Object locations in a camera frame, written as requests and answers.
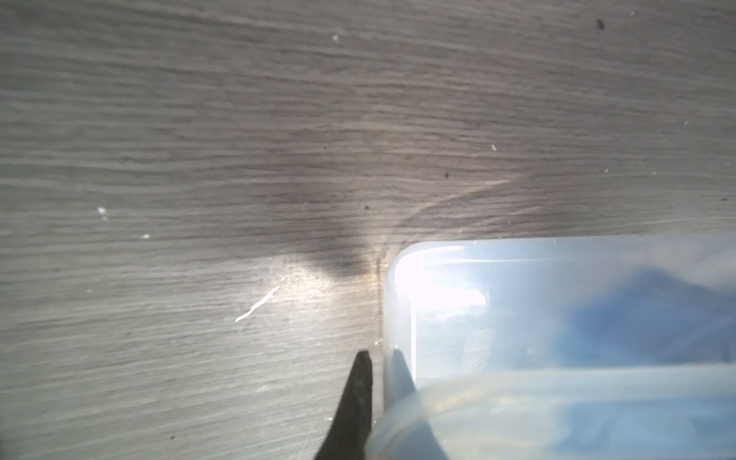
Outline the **blue microfiber cloth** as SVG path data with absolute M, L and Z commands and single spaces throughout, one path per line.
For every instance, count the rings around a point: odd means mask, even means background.
M 573 310 L 556 339 L 564 368 L 682 367 L 687 388 L 676 398 L 645 397 L 573 404 L 553 450 L 586 457 L 617 453 L 701 456 L 735 450 L 735 379 L 724 396 L 707 390 L 709 365 L 735 365 L 735 292 L 645 271 L 613 293 Z

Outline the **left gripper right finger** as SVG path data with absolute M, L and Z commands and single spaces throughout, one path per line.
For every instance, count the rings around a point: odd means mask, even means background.
M 390 435 L 389 458 L 448 459 L 429 425 L 427 412 L 400 349 L 395 349 L 387 362 L 385 390 L 387 412 L 392 417 L 389 425 L 396 430 Z

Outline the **square clear lunch box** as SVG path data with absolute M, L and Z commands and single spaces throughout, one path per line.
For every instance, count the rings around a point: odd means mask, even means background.
M 370 459 L 731 459 L 731 234 L 419 243 Z

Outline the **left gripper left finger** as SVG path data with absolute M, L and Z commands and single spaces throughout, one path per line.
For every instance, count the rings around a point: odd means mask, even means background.
M 370 353 L 356 354 L 335 417 L 315 460 L 364 460 L 373 425 L 373 364 Z

